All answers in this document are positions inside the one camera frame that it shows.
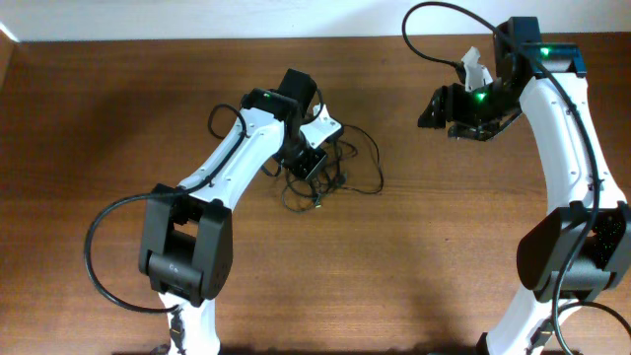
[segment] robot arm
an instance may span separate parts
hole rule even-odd
[[[608,172],[596,138],[587,100],[587,80],[577,77],[574,73],[555,75],[572,97],[572,101],[579,103],[581,118],[590,134],[597,158],[596,165],[602,171],[600,176],[603,178],[599,207],[604,211],[616,210],[618,203],[626,203],[626,198]],[[566,113],[567,108],[558,92],[552,87],[549,80],[532,78],[520,96],[520,106],[534,133],[543,166],[547,186],[547,214],[550,215],[557,208],[569,208],[570,203],[576,201],[581,201],[586,208],[591,208],[593,195],[590,193],[590,184],[592,181],[587,154],[576,122]],[[521,253],[518,255],[521,255],[523,260],[522,263],[518,262],[518,268],[521,272],[520,276],[523,280],[527,280],[526,284],[530,286],[528,281],[531,277],[527,275],[527,271],[533,269],[535,265],[530,262],[533,256],[527,256],[527,254],[531,254],[527,245],[528,242],[520,245]],[[577,262],[575,267],[580,267],[580,263]],[[606,287],[608,278],[611,276],[610,272],[598,272],[595,268],[582,276],[586,277],[588,274],[595,279],[603,280],[602,289]],[[594,286],[592,284],[588,286],[588,289],[592,289]],[[566,283],[565,287],[572,287],[572,285]],[[560,306],[574,301],[576,298],[562,299]],[[564,312],[560,321],[563,322],[578,309],[573,308]],[[549,336],[545,337],[535,333],[550,317],[551,310],[552,301],[540,302],[537,300],[535,292],[522,285],[502,320],[488,333],[486,337],[488,353],[539,354]],[[548,328],[543,332],[550,335],[550,331],[551,329]]]
[[[511,18],[499,29],[553,73],[578,104],[592,142],[601,178],[596,235],[585,242],[566,273],[559,305],[592,301],[601,291],[613,289],[630,266],[631,214],[597,142],[583,58],[576,45],[542,43],[536,18]],[[465,86],[437,90],[418,125],[445,128],[452,122],[450,137],[487,141],[522,112],[526,114],[545,175],[547,217],[520,242],[517,262],[522,285],[497,326],[480,338],[477,353],[537,355],[553,334],[549,321],[553,288],[593,208],[594,182],[576,121],[550,80],[504,43],[496,41],[495,51],[496,81],[488,82],[473,48],[462,60]],[[577,309],[564,312],[559,322]]]
[[[337,139],[343,130],[324,105],[315,107],[315,119],[304,124],[315,91],[308,75],[293,70],[278,90],[254,89],[242,100],[246,124],[242,144],[236,145],[244,132],[237,121],[210,158],[178,188],[197,186],[213,172],[211,183],[188,195],[147,202],[139,268],[165,306],[177,306],[168,314],[169,354],[219,352],[214,299],[232,267],[232,211],[260,167],[273,157],[296,177],[310,180],[326,163],[319,145]],[[174,190],[161,184],[154,188],[154,192]],[[195,237],[175,227],[190,222],[198,226]]]

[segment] wooden table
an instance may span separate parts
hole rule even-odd
[[[602,150],[631,196],[631,35],[547,39],[580,45]],[[450,59],[475,45],[493,67],[489,35],[416,43]],[[86,229],[114,199],[187,177],[219,143],[206,131],[212,106],[276,87],[289,67],[317,80],[333,116],[375,137],[386,188],[296,215],[281,206],[283,181],[259,174],[234,215],[234,267],[217,299],[223,343],[427,351],[491,329],[520,284],[517,245],[545,216],[545,183],[525,118],[490,143],[416,128],[434,90],[456,80],[451,68],[400,37],[25,43],[0,94],[0,352],[147,353],[167,342],[164,316],[97,294]],[[344,165],[349,183],[375,186],[370,146],[348,139],[361,150]],[[95,269],[121,298],[159,307],[137,270],[143,212],[132,204],[105,220]],[[599,298],[628,319],[630,279]],[[588,354],[629,353],[605,314],[580,311],[564,328]]]

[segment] white wall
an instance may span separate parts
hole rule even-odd
[[[409,0],[0,0],[19,40],[396,36]],[[629,32],[628,0],[453,0],[493,24],[537,16],[541,30]],[[481,34],[472,20],[431,8],[411,34]]]

